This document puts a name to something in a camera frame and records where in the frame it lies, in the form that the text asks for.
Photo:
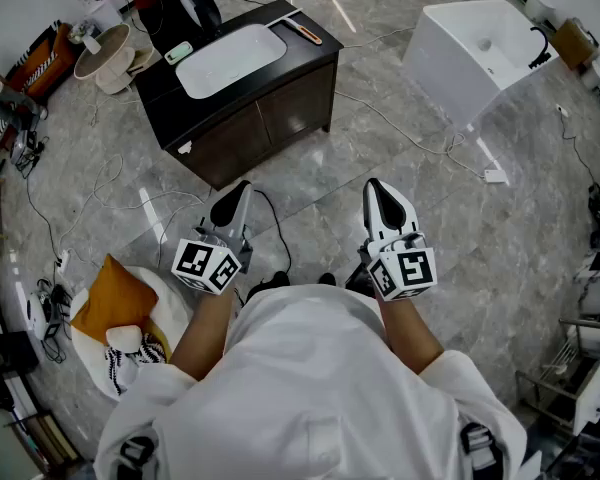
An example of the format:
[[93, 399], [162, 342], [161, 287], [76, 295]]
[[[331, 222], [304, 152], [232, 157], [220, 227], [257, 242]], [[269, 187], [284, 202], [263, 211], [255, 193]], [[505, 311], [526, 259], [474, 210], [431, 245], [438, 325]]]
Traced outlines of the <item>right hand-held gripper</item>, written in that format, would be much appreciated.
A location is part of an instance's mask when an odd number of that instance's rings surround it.
[[[383, 301], [412, 298], [438, 283], [434, 250], [426, 246], [424, 234], [416, 232], [420, 226], [415, 208], [402, 193], [371, 178], [363, 190], [363, 213], [371, 241], [367, 239], [360, 252]], [[390, 231], [404, 235], [382, 239]]]

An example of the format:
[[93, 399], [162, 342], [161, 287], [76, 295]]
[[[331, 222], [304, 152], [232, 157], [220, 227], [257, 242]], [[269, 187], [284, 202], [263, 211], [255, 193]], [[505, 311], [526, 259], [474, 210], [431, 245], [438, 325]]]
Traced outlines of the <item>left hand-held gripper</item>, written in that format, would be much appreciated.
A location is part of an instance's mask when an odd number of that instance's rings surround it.
[[171, 273], [187, 287], [221, 295], [248, 271], [253, 248], [243, 235], [252, 196], [252, 184], [243, 180], [211, 207], [211, 223], [229, 235], [198, 226], [192, 239], [180, 240]]

